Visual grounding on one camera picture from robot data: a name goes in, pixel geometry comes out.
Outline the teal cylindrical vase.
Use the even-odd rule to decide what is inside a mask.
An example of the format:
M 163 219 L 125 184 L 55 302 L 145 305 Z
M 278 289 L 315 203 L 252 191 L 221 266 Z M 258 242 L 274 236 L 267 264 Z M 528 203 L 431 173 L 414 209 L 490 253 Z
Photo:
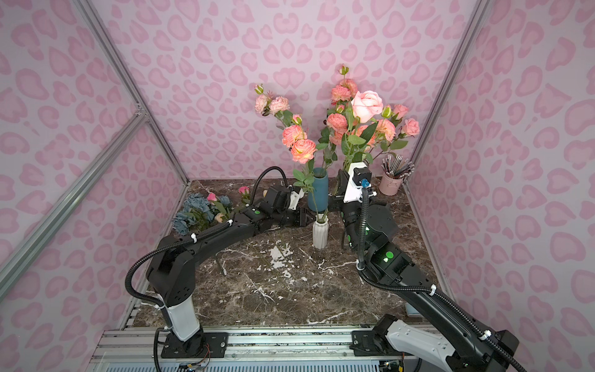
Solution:
M 313 212 L 322 214 L 328 208 L 328 173 L 323 167 L 313 170 L 314 182 L 308 192 L 308 207 Z

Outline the white ribbed ceramic vase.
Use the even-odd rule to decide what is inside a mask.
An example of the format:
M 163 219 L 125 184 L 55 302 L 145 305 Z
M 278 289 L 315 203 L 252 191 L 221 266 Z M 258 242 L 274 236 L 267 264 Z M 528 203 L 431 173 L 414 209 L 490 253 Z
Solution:
M 325 218 L 323 223 L 315 221 L 312 226 L 312 240 L 314 248 L 318 250 L 325 249 L 328 244 L 329 223 Z

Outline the large pink peony branch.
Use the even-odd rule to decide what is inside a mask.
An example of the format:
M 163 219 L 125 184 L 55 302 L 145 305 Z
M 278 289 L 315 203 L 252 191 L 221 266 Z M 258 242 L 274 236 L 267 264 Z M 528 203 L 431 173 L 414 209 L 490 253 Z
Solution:
M 394 113 L 390 106 L 384 108 L 384 111 L 381 113 L 379 117 L 378 126 L 376 129 L 377 136 L 375 147 L 370 152 L 370 156 L 372 156 L 372 159 L 360 162 L 365 162 L 368 165 L 371 165 L 373 164 L 375 159 L 375 156 L 373 155 L 374 151 L 378 152 L 379 154 L 390 153 L 392 151 L 390 149 L 390 145 L 394 141 L 395 135 L 398 133 L 398 125 L 402 121 L 394 119 L 393 114 Z M 348 183 L 348 171 L 343 170 L 342 165 L 336 176 L 335 184 L 330 189 L 329 196 L 342 195 L 345 193 L 346 185 Z

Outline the coral peony flower branch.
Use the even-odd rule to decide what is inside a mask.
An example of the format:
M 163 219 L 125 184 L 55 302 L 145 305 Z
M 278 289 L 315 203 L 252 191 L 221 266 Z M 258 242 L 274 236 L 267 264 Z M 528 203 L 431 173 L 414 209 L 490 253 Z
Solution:
M 328 170 L 339 160 L 339 151 L 343 154 L 343 168 L 346 170 L 353 160 L 353 147 L 347 141 L 350 135 L 348 120 L 341 113 L 333 113 L 325 120 L 317 149 L 322 152 L 322 167 Z

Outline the light pink rose with stem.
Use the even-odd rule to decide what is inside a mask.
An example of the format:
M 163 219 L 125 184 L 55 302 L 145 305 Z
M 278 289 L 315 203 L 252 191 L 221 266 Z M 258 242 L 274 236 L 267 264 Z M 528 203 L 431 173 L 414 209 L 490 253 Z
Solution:
M 394 141 L 390 145 L 391 150 L 401 150 L 408 145 L 408 139 L 418 136 L 420 133 L 419 123 L 415 119 L 406 119 L 404 125 L 395 135 Z

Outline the pale pink peony branch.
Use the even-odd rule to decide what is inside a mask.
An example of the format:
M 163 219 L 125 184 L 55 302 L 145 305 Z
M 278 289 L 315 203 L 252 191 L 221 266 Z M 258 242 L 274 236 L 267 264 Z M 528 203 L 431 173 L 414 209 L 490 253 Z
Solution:
M 257 94 L 254 104 L 257 114 L 273 117 L 280 123 L 278 127 L 281 129 L 302 125 L 302 118 L 291 111 L 287 98 L 275 95 L 272 91 L 265 91 L 263 85 L 256 85 L 254 91 Z

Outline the pale pink rose stem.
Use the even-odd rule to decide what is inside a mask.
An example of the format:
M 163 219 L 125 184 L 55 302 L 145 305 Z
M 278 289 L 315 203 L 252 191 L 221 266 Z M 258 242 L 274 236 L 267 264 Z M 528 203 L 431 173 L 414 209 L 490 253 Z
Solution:
M 370 152 L 375 147 L 376 129 L 383 110 L 383 100 L 375 91 L 358 91 L 348 104 L 344 115 L 347 131 L 341 137 L 340 146 L 344 171 L 354 162 L 372 159 Z

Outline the pink rose with long stem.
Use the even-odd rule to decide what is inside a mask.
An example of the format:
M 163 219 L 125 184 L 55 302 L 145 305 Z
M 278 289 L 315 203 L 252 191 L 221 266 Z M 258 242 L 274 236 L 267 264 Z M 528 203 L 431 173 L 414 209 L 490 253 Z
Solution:
M 409 112 L 409 108 L 405 105 L 395 105 L 393 109 L 393 118 L 396 120 L 402 120 Z

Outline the pink peony flower branch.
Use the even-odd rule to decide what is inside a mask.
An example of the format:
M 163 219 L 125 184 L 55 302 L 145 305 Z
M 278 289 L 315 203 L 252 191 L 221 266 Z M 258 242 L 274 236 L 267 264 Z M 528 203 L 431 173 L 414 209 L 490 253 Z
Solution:
M 331 107 L 327 109 L 327 116 L 334 113 L 343 114 L 346 111 L 351 111 L 353 108 L 352 101 L 359 91 L 357 83 L 352 78 L 347 77 L 347 74 L 350 72 L 348 66 L 343 64 L 338 72 L 341 79 L 331 90 Z

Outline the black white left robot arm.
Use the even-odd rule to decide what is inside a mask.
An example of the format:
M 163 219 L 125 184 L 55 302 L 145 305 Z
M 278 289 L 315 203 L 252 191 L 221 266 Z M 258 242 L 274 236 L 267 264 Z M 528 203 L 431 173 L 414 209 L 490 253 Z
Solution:
M 196 272 L 207 260 L 243 240 L 274 227 L 305 227 L 314 215 L 299 202 L 305 190 L 283 177 L 280 184 L 257 198 L 259 183 L 251 189 L 249 201 L 229 218 L 189 237 L 165 237 L 158 247 L 141 257 L 127 272 L 124 285 L 135 299 L 154 305 L 166 325 L 156 333 L 167 333 L 165 341 L 153 340 L 153 360 L 161 358 L 223 357 L 227 336 L 206 333 L 199 322 L 192 299 Z

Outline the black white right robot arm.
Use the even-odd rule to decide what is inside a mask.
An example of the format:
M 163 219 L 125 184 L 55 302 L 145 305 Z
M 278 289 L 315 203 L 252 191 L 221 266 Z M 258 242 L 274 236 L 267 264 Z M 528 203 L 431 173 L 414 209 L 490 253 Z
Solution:
M 385 315 L 373 329 L 372 352 L 402 352 L 443 371 L 524 370 L 514 357 L 519 346 L 516 336 L 508 330 L 495 331 L 471 316 L 393 242 L 398 226 L 388 205 L 374 200 L 371 173 L 365 164 L 339 171 L 337 192 L 329 205 L 341 215 L 347 242 L 357 255 L 360 279 L 404 299 L 437 331 L 415 330 Z

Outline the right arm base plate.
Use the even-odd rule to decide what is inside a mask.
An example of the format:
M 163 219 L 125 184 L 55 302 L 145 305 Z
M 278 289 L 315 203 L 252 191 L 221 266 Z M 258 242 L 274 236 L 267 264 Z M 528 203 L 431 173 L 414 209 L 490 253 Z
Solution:
M 402 353 L 389 344 L 386 337 L 374 330 L 356 330 L 351 333 L 350 349 L 356 357 L 401 357 Z

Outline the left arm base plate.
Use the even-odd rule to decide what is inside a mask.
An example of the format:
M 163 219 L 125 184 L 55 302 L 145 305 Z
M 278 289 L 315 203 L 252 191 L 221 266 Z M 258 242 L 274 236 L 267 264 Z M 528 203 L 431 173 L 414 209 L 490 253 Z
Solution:
M 187 341 L 181 341 L 172 333 L 165 339 L 161 357 L 165 359 L 224 358 L 229 342 L 229 333 L 205 333 L 199 331 Z

